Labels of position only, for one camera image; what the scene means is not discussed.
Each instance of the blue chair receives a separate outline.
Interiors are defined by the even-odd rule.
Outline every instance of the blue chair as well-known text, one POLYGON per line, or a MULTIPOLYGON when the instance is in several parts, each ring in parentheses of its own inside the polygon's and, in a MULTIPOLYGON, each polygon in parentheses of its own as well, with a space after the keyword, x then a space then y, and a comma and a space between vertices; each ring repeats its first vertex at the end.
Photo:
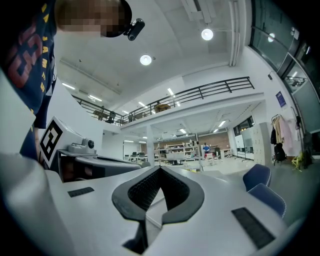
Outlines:
POLYGON ((243 175, 242 179, 247 192, 260 183, 269 187, 271 170, 269 167, 256 163, 254 167, 243 175))
POLYGON ((286 213, 286 202, 285 200, 274 192, 271 188, 268 188, 264 184, 258 184, 253 189, 248 191, 249 194, 259 199, 261 202, 270 206, 274 209, 282 218, 286 213))

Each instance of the pink garment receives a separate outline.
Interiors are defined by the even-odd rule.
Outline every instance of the pink garment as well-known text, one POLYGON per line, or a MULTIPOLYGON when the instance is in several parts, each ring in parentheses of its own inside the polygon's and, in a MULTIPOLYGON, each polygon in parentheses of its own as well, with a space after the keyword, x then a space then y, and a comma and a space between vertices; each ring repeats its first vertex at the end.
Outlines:
POLYGON ((284 139, 283 144, 287 149, 292 149, 292 136, 291 136, 290 127, 283 117, 280 117, 279 123, 280 123, 280 130, 281 130, 281 138, 284 139))

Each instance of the blue sign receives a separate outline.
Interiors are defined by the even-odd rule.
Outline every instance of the blue sign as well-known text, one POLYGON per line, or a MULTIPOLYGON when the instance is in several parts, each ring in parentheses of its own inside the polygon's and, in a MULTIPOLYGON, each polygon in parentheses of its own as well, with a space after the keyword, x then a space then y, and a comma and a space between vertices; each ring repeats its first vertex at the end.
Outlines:
POLYGON ((286 105, 286 101, 285 101, 285 98, 284 96, 282 95, 281 91, 279 91, 277 94, 276 94, 276 98, 280 104, 280 107, 283 107, 284 105, 286 105))

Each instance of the person in blue shirt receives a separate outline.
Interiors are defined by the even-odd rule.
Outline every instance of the person in blue shirt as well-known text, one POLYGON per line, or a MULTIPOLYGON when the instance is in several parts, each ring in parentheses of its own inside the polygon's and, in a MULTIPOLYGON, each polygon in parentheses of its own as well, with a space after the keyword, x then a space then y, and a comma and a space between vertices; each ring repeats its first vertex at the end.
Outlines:
POLYGON ((210 152, 210 147, 207 145, 206 142, 204 143, 203 149, 204 149, 204 153, 205 153, 205 154, 207 154, 207 153, 210 152))
POLYGON ((57 30, 112 38, 126 31, 132 12, 125 0, 6 1, 4 9, 0 15, 1 68, 36 117, 20 153, 38 160, 38 129, 46 128, 57 78, 57 30))

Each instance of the backpack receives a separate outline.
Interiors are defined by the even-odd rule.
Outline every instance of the backpack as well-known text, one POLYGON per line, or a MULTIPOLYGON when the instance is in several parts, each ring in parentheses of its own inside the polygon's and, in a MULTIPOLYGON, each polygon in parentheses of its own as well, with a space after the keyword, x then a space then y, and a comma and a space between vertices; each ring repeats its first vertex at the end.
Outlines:
POLYGON ((272 132, 271 132, 270 142, 271 142, 271 144, 274 144, 274 145, 277 144, 276 130, 275 130, 275 128, 274 128, 273 126, 272 126, 272 132))
POLYGON ((277 160, 278 162, 283 161, 285 159, 287 159, 286 157, 286 153, 284 151, 284 149, 282 148, 282 143, 278 143, 274 146, 274 156, 275 156, 275 160, 277 160))

